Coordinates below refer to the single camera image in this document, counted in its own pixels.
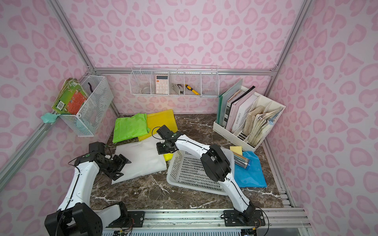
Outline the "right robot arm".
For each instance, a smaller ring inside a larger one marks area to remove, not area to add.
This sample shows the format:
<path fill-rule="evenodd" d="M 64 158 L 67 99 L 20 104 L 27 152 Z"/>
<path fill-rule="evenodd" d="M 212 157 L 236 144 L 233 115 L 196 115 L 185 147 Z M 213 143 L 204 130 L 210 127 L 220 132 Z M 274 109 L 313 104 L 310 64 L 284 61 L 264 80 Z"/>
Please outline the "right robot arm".
<path fill-rule="evenodd" d="M 219 145 L 205 145 L 187 135 L 171 131 L 166 125 L 155 128 L 160 136 L 157 143 L 158 154 L 186 151 L 201 161 L 206 175 L 219 183 L 233 203 L 238 220 L 242 223 L 250 221 L 256 211 L 254 204 L 244 195 L 236 183 L 229 160 Z"/>

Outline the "white raincoat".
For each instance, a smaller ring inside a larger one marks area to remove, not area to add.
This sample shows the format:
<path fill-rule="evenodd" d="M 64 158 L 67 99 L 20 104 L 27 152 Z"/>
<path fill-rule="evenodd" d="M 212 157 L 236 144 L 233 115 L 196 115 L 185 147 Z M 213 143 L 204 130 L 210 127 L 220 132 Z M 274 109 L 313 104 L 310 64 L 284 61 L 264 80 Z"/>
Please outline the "white raincoat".
<path fill-rule="evenodd" d="M 149 137 L 141 142 L 117 146 L 115 153 L 122 154 L 131 163 L 123 167 L 123 176 L 112 181 L 112 184 L 167 170 L 163 155 L 157 152 L 156 144 L 159 142 L 160 140 Z"/>

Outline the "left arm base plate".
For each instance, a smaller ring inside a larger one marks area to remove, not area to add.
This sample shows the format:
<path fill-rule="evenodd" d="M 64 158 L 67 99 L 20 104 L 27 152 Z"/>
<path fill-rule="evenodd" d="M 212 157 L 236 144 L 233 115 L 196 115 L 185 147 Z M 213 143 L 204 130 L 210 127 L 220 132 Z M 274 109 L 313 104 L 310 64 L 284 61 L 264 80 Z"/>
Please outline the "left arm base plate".
<path fill-rule="evenodd" d="M 107 228 L 122 228 L 128 229 L 133 228 L 142 228 L 145 218 L 144 211 L 129 211 L 128 216 L 120 216 L 115 221 L 111 222 Z"/>

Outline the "white plastic basket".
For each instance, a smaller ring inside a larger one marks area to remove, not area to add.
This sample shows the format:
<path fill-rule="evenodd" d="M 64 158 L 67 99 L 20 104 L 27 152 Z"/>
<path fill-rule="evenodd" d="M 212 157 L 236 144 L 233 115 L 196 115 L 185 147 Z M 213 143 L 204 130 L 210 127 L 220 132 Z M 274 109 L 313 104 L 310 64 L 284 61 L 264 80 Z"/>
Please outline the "white plastic basket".
<path fill-rule="evenodd" d="M 219 183 L 212 181 L 206 175 L 201 161 L 194 155 L 182 150 L 173 154 L 166 180 L 176 187 L 223 196 L 227 195 Z"/>

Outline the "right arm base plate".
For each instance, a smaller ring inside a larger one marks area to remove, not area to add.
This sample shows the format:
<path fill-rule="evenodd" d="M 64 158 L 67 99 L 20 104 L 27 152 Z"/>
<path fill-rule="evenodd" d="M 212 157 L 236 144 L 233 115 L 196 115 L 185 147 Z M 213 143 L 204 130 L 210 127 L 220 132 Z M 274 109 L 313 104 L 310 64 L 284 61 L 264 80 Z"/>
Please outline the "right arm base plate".
<path fill-rule="evenodd" d="M 236 210 L 224 210 L 220 215 L 224 220 L 226 227 L 262 227 L 266 226 L 263 212 L 259 209 L 255 210 L 251 216 L 245 216 L 244 214 Z"/>

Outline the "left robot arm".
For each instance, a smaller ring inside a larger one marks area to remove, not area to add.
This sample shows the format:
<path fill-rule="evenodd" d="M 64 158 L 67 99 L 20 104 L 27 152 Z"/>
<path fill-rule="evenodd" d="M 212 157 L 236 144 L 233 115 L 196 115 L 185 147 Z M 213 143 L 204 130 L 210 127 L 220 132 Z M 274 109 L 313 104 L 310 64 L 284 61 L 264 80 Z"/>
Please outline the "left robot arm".
<path fill-rule="evenodd" d="M 90 208 L 90 196 L 98 173 L 113 181 L 123 176 L 121 172 L 130 164 L 122 154 L 108 156 L 105 143 L 94 142 L 89 152 L 69 164 L 75 168 L 69 190 L 57 211 L 46 216 L 44 226 L 51 236 L 100 236 L 111 224 L 133 227 L 134 220 L 123 202 L 115 203 L 95 212 Z"/>

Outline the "bright yellow raincoat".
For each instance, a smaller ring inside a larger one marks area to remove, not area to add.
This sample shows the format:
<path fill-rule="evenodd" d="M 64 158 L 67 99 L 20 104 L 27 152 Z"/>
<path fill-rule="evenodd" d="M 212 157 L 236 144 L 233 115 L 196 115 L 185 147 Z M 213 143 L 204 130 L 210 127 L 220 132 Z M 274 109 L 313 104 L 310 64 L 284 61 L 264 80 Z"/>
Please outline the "bright yellow raincoat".
<path fill-rule="evenodd" d="M 173 158 L 173 153 L 166 153 L 163 155 L 165 162 L 170 161 Z"/>

